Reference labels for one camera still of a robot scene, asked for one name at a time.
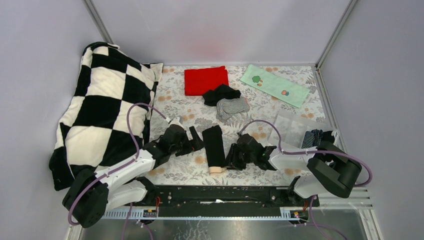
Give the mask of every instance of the mint green cloth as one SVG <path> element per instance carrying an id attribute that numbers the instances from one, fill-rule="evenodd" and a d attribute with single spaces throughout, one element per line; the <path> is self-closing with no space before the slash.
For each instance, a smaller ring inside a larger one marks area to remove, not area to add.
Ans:
<path id="1" fill-rule="evenodd" d="M 274 96 L 296 108 L 300 108 L 309 94 L 309 89 L 276 76 L 252 64 L 247 67 L 240 81 Z"/>

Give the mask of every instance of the checkered pillow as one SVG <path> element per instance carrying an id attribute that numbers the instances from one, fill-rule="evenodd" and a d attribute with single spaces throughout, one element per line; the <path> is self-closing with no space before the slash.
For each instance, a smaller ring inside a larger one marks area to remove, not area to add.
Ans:
<path id="1" fill-rule="evenodd" d="M 135 103 L 153 105 L 163 66 L 140 64 L 105 42 L 85 48 L 75 94 L 59 120 L 49 162 L 54 189 L 70 187 L 83 169 L 109 167 L 136 152 L 127 111 Z M 149 141 L 151 116 L 145 106 L 131 111 L 131 129 L 140 147 Z"/>

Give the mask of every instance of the transparent container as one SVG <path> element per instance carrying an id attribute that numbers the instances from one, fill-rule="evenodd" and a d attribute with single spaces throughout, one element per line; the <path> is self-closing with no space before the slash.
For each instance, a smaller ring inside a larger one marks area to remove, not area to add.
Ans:
<path id="1" fill-rule="evenodd" d="M 340 135 L 340 131 L 336 128 L 312 121 L 283 109 L 278 112 L 274 125 L 281 134 L 281 147 L 283 149 L 300 149 L 302 147 L 302 142 L 304 141 L 305 132 L 314 129 L 323 130 L 324 132 L 335 131 L 334 145 L 337 145 Z M 276 131 L 272 131 L 268 138 L 268 142 L 277 146 L 278 140 L 279 137 Z"/>

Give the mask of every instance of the gray wall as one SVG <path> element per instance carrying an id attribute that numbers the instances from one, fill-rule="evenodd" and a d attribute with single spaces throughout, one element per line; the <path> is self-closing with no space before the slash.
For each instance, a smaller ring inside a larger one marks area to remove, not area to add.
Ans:
<path id="1" fill-rule="evenodd" d="M 0 239 L 60 240 L 68 227 L 48 162 L 81 54 L 100 34 L 81 0 L 0 1 Z"/>
<path id="2" fill-rule="evenodd" d="M 322 67 L 348 152 L 374 172 L 368 189 L 386 240 L 423 238 L 423 9 L 360 1 Z"/>
<path id="3" fill-rule="evenodd" d="M 141 62 L 315 63 L 349 0 L 93 0 Z"/>

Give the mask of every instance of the red cloth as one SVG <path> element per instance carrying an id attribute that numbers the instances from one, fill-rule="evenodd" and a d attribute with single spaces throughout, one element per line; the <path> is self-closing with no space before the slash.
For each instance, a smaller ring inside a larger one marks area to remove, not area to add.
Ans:
<path id="1" fill-rule="evenodd" d="M 228 86 L 228 72 L 225 66 L 187 69 L 184 71 L 185 95 L 202 96 L 222 84 Z"/>

